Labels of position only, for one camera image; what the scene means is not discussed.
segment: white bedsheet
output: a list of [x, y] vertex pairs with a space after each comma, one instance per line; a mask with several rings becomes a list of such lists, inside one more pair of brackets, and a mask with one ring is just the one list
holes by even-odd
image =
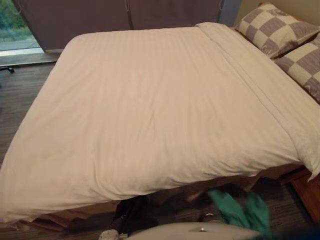
[[4, 222], [289, 163], [320, 171], [320, 107], [217, 23], [74, 38], [0, 172]]

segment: green cloth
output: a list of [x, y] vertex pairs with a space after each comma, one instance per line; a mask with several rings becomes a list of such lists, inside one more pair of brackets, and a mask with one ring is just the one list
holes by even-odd
[[255, 194], [250, 194], [245, 206], [232, 198], [228, 193], [209, 190], [210, 199], [217, 205], [227, 224], [251, 229], [271, 237], [269, 210], [264, 201]]

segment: pillow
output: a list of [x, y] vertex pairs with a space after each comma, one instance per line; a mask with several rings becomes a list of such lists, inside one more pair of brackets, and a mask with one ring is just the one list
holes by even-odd
[[275, 63], [305, 88], [320, 104], [320, 33]]
[[320, 31], [320, 27], [299, 21], [271, 3], [250, 12], [235, 29], [270, 58], [295, 49]]

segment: white object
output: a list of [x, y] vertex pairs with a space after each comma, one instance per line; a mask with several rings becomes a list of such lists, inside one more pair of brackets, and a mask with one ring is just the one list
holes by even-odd
[[100, 234], [99, 240], [119, 240], [119, 233], [115, 229], [110, 229]]
[[66, 46], [0, 172], [32, 220], [290, 163], [320, 171], [320, 107], [226, 26], [100, 32]]
[[248, 240], [260, 234], [249, 229], [208, 222], [160, 225], [141, 231], [128, 240]]

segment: pillowcase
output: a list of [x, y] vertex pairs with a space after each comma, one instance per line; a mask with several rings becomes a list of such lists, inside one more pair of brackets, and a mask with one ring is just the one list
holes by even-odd
[[320, 104], [320, 33], [275, 63]]
[[299, 21], [271, 3], [250, 12], [235, 29], [270, 58], [295, 49], [320, 31], [320, 27]]

